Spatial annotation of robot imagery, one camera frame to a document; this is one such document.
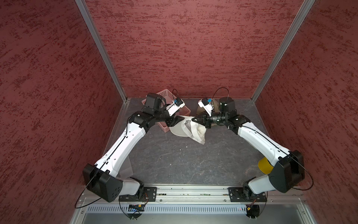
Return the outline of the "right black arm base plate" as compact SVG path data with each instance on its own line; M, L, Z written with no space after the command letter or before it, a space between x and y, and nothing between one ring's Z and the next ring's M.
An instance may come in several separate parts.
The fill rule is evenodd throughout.
M249 189L244 187L229 187L227 190L231 202L267 202L265 193L254 194Z

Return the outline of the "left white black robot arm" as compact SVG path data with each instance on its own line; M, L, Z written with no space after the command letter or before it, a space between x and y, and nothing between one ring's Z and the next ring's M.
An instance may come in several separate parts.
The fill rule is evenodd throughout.
M113 146L94 165L87 164L83 169L85 188L111 203L119 196L136 196L141 199L143 184L137 179L118 179L120 168L134 146L157 122L165 122L173 127L184 118L177 113L185 106L181 98L167 104L164 97L149 93L142 110L133 113L126 128Z

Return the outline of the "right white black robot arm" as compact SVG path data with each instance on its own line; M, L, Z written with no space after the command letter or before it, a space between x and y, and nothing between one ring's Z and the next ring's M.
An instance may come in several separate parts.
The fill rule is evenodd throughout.
M199 100L198 105L204 112L192 118L192 121L205 128L211 128L212 124L226 126L262 153L273 167L269 174L252 178L243 184L243 195L247 200L273 190L286 193L305 179L304 158L300 152L281 146L260 131L247 117L238 114L235 102L230 97L219 100L218 112L214 111L212 102L208 98Z

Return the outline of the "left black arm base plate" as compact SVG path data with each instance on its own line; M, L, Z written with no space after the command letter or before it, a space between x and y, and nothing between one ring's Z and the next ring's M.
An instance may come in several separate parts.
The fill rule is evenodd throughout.
M139 189L137 195L124 195L119 197L120 202L155 202L157 197L157 187L143 187Z

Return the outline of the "beige baseball cap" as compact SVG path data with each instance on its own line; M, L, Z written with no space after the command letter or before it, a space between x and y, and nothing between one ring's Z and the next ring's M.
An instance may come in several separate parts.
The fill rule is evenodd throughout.
M218 119L217 119L217 117L216 117L216 116L217 116L217 113L219 112L218 102L215 101L214 99L213 99L213 106L214 106L214 111L213 111L211 117L209 117L209 115L207 114L207 112L206 112L203 108L200 108L200 107L198 106L197 115L199 115L199 114L206 114L207 117L208 117L208 125L203 125L203 126L205 126L206 128L211 128L211 126L213 126L213 125L219 125Z

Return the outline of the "white pink baseball cap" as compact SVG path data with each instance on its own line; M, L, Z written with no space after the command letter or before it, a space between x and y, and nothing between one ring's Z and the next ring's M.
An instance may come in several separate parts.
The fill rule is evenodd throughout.
M174 127L169 127L171 133L179 137L189 137L199 144L205 144L205 126L192 121L191 116L183 116L183 120Z

